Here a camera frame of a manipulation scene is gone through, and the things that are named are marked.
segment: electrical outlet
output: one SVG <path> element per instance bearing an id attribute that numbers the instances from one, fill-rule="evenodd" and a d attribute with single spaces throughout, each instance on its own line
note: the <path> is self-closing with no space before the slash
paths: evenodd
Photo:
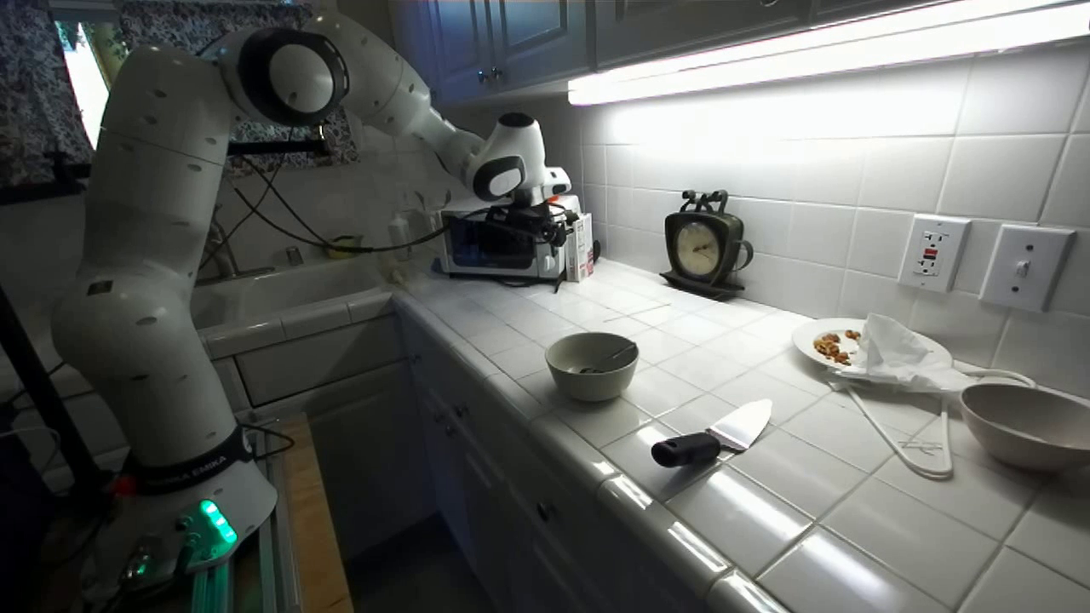
<path id="1" fill-rule="evenodd" d="M 898 261 L 898 283 L 945 294 L 966 226 L 966 217 L 917 214 L 905 254 Z"/>
<path id="2" fill-rule="evenodd" d="M 1044 311 L 1071 234 L 1076 231 L 1068 229 L 1000 226 L 981 301 L 1015 311 Z"/>

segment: clock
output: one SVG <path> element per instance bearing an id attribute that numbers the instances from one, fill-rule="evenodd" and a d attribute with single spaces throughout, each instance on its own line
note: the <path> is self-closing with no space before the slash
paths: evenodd
<path id="1" fill-rule="evenodd" d="M 696 199 L 681 195 L 681 208 L 665 220 L 670 271 L 668 283 L 705 295 L 735 295 L 743 290 L 733 271 L 751 261 L 743 217 L 724 212 L 724 190 Z"/>

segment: knife handle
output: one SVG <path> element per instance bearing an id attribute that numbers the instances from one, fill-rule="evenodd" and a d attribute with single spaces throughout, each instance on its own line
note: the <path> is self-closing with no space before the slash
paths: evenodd
<path id="1" fill-rule="evenodd" d="M 713 463 L 718 456 L 718 441 L 709 433 L 674 437 L 674 441 L 655 442 L 651 456 L 660 466 Z"/>

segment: kitchen knife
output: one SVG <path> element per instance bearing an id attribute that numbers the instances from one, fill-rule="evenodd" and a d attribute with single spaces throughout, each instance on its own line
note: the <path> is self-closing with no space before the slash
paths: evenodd
<path id="1" fill-rule="evenodd" d="M 718 449 L 744 454 L 767 422 L 774 419 L 774 402 L 750 402 L 724 419 L 713 422 L 709 433 L 674 437 L 651 445 L 655 463 L 660 466 L 692 466 L 713 463 Z"/>

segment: ceramic bowl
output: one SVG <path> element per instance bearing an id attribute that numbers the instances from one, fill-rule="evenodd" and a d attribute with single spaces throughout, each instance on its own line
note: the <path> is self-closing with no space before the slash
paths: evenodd
<path id="1" fill-rule="evenodd" d="M 572 402 L 612 402 L 638 376 L 640 346 L 618 335 L 572 335 L 543 352 L 553 383 Z"/>
<path id="2" fill-rule="evenodd" d="M 1090 405 L 1049 387 L 972 384 L 959 393 L 966 429 L 1010 466 L 1062 470 L 1090 463 Z"/>

